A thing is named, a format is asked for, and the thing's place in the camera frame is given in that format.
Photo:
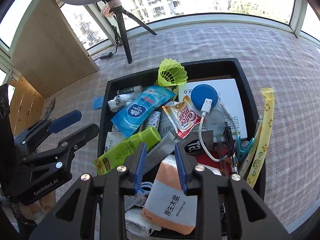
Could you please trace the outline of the blue wet wipes packet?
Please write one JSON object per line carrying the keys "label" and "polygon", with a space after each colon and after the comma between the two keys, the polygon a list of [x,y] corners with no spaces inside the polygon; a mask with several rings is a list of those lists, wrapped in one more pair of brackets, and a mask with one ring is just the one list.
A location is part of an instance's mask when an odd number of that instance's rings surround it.
{"label": "blue wet wipes packet", "polygon": [[158,107],[175,96],[175,93],[161,86],[150,86],[138,98],[116,113],[111,119],[114,126],[126,137],[130,137]]}

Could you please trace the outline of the green lotion tube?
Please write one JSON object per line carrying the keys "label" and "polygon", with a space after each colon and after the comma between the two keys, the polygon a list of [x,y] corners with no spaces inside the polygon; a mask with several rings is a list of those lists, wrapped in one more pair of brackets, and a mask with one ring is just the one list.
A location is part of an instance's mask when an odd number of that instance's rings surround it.
{"label": "green lotion tube", "polygon": [[161,141],[161,136],[157,129],[149,127],[144,131],[132,135],[116,144],[103,155],[95,159],[94,165],[98,175],[107,174],[112,169],[123,165],[125,159],[136,153],[141,142],[146,143],[147,151]]}

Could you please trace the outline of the grey white tube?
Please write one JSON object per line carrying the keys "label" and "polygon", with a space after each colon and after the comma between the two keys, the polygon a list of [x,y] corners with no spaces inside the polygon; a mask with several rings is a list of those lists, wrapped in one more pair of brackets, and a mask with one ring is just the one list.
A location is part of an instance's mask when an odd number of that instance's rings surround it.
{"label": "grey white tube", "polygon": [[167,135],[147,154],[145,161],[144,174],[151,171],[155,166],[162,162],[168,155],[175,150],[176,143],[184,143],[172,128]]}

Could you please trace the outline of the black gel pen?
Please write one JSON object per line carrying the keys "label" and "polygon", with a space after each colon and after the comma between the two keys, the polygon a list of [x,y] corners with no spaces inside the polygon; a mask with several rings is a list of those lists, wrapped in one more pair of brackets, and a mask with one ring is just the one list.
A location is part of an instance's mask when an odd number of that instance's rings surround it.
{"label": "black gel pen", "polygon": [[225,127],[223,130],[223,136],[224,136],[225,144],[226,144],[226,148],[227,148],[227,155],[229,156],[229,160],[230,160],[231,173],[238,174],[238,165],[236,162],[235,147],[234,147],[232,130],[231,130],[231,127],[228,126],[226,122],[225,122]]}

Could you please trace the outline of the grey card with logo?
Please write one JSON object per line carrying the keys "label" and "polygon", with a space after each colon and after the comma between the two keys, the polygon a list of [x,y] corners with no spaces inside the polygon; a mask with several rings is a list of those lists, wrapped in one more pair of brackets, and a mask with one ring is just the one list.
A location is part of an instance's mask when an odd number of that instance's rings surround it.
{"label": "grey card with logo", "polygon": [[[214,134],[213,131],[202,132],[203,143],[205,144],[207,150],[212,152],[214,150]],[[204,149],[199,140],[199,134],[189,133],[184,139],[184,150],[189,155],[199,155],[204,153]]]}

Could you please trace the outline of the pine wood side panel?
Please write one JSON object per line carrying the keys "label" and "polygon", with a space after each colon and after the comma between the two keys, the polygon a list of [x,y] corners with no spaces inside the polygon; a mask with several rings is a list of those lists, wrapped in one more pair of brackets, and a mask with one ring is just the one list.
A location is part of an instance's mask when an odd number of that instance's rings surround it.
{"label": "pine wood side panel", "polygon": [[10,125],[14,136],[29,128],[41,118],[43,96],[23,77],[11,81],[15,91],[10,103]]}

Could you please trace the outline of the silver metal carabiner tool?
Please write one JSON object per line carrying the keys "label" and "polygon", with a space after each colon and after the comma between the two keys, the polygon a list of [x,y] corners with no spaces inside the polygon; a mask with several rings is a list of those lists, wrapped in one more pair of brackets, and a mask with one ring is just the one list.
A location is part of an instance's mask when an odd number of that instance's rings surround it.
{"label": "silver metal carabiner tool", "polygon": [[46,113],[44,115],[44,117],[46,119],[49,119],[50,114],[52,113],[52,110],[54,109],[54,106],[55,106],[55,98],[50,102],[49,106],[46,109]]}

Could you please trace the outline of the yellow long sachet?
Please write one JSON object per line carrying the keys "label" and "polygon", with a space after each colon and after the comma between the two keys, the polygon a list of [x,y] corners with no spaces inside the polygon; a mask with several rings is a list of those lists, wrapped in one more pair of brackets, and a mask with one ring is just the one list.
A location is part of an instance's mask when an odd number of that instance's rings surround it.
{"label": "yellow long sachet", "polygon": [[257,150],[252,162],[250,172],[246,179],[247,183],[251,188],[255,186],[257,178],[259,177],[260,171],[262,169],[270,143],[274,119],[274,89],[263,88],[261,92],[265,98],[263,123],[261,127],[260,138],[257,145]]}

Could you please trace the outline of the blue plastic phone stand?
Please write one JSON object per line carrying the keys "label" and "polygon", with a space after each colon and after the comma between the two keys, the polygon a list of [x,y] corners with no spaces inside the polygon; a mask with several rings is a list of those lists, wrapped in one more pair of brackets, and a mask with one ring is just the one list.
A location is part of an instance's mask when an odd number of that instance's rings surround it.
{"label": "blue plastic phone stand", "polygon": [[93,100],[92,108],[93,109],[101,109],[103,107],[103,104],[104,104],[104,97],[103,96],[95,98]]}

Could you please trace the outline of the orange white tissue pack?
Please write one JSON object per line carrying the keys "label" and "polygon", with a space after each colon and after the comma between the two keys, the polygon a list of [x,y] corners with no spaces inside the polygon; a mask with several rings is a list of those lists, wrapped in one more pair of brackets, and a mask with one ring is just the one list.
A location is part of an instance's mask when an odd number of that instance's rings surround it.
{"label": "orange white tissue pack", "polygon": [[141,216],[150,223],[176,231],[191,233],[196,226],[197,197],[181,190],[174,155],[160,164]]}

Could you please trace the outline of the white small bottle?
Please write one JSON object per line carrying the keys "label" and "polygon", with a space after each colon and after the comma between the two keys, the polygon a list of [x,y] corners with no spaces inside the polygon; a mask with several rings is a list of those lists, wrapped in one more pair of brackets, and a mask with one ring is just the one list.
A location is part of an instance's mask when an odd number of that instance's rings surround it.
{"label": "white small bottle", "polygon": [[108,106],[111,112],[116,113],[117,110],[121,109],[121,107],[126,107],[130,103],[132,103],[141,92],[133,92],[128,94],[120,94],[114,97],[113,100],[108,101]]}

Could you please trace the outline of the wooden cabinet panel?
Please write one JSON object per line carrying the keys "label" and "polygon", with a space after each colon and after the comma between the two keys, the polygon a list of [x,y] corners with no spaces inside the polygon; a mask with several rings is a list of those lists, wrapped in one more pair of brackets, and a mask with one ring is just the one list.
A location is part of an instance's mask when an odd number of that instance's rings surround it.
{"label": "wooden cabinet panel", "polygon": [[56,0],[32,0],[14,35],[13,66],[45,99],[98,71]]}

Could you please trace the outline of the white flat box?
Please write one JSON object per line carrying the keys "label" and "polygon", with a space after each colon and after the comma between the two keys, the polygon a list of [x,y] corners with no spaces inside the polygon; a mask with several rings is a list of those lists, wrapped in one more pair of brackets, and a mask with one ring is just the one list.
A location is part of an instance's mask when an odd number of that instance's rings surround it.
{"label": "white flat box", "polygon": [[219,99],[234,118],[241,139],[247,139],[245,116],[235,79],[196,81],[178,85],[178,100],[182,101],[186,95],[191,98],[192,90],[201,84],[210,85],[217,91]]}

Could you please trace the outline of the coffee mate sachet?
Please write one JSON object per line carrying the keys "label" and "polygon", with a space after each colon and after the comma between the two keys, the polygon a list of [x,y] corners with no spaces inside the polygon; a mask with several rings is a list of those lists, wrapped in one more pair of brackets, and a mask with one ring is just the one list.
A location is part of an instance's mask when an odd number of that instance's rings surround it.
{"label": "coffee mate sachet", "polygon": [[196,113],[196,108],[187,95],[181,102],[162,106],[162,109],[172,123],[176,134],[182,139],[201,121],[201,117]]}

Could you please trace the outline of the blue round disc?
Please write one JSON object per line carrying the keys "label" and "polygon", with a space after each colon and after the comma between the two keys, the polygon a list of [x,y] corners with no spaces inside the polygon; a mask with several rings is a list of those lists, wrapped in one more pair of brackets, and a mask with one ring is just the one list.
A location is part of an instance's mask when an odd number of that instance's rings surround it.
{"label": "blue round disc", "polygon": [[191,101],[197,110],[201,110],[206,99],[211,100],[211,109],[213,109],[217,104],[218,94],[212,86],[200,84],[193,88]]}

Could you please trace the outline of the yellow-green shuttlecock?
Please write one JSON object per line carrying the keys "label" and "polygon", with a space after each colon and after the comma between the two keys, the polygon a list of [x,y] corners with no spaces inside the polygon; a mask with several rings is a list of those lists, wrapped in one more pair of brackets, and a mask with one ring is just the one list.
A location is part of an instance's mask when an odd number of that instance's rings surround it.
{"label": "yellow-green shuttlecock", "polygon": [[157,83],[162,87],[185,84],[187,72],[184,67],[173,59],[164,59],[159,65]]}

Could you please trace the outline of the black storage tray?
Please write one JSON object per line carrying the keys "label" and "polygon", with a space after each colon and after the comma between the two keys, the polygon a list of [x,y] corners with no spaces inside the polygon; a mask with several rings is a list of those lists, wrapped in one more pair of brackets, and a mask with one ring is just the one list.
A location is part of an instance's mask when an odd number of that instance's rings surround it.
{"label": "black storage tray", "polygon": [[107,83],[100,119],[99,175],[142,160],[142,175],[124,198],[125,228],[140,237],[193,237],[197,196],[186,196],[181,159],[218,176],[244,176],[262,122],[237,59],[179,63],[165,59],[157,70]]}

